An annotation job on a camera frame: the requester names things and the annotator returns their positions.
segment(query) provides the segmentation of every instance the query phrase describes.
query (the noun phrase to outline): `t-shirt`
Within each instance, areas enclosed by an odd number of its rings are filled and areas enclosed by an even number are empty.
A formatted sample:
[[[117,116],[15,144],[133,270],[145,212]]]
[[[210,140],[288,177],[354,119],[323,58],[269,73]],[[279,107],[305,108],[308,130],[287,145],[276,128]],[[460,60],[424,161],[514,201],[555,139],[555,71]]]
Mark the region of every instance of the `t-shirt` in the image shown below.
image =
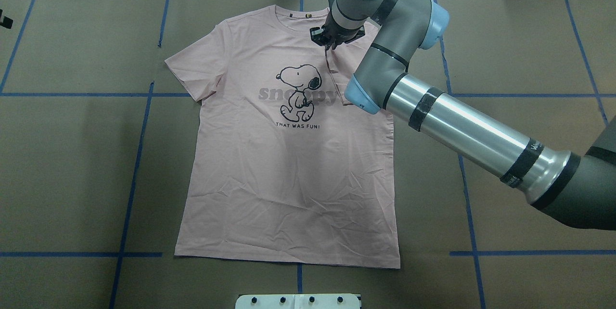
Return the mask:
[[[327,13],[269,6],[165,60],[202,103],[177,256],[400,268],[393,118],[341,97],[378,29],[325,54]]]

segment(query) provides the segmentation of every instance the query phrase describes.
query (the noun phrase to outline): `snoopy graphic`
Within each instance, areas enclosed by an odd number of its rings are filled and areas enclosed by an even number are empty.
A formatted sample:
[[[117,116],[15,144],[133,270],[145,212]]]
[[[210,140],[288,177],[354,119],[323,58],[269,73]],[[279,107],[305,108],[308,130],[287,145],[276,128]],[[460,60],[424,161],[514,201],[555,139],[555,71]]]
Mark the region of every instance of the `snoopy graphic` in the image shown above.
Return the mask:
[[[276,75],[284,84],[295,89],[289,96],[288,105],[280,106],[280,114],[290,122],[307,122],[314,113],[312,100],[308,101],[305,90],[316,90],[321,87],[321,74],[313,65],[285,67]]]

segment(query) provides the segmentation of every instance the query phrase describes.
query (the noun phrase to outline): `robotic arm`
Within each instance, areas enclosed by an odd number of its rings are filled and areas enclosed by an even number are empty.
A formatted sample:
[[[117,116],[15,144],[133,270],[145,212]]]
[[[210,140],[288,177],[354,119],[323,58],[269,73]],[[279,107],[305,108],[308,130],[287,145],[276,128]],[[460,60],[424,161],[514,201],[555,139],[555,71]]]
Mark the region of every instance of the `robotic arm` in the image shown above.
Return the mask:
[[[442,36],[449,14],[433,0],[333,0],[315,43],[332,48],[382,26],[345,97],[370,114],[381,108],[480,165],[567,226],[616,230],[616,118],[585,156],[553,151],[407,73],[417,48]]]

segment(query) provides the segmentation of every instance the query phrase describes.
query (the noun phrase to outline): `folded sleeve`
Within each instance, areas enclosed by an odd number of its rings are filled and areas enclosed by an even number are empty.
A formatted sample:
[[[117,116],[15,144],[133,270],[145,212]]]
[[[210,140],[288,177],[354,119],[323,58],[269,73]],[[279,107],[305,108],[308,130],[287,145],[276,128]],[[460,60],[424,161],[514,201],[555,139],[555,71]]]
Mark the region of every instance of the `folded sleeve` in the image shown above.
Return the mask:
[[[206,37],[165,60],[165,63],[195,101],[216,92],[229,67],[231,30],[226,21]]]

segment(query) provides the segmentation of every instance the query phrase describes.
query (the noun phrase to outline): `metal bracket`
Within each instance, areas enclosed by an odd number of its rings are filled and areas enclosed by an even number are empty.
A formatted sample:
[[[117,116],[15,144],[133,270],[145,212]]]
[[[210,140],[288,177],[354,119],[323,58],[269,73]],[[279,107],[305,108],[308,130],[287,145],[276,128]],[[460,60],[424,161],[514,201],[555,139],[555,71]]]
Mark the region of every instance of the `metal bracket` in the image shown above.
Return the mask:
[[[9,17],[2,17],[2,9],[0,9],[0,26],[5,28],[13,27],[13,19]]]
[[[361,309],[361,296],[354,294],[242,295],[235,309]]]

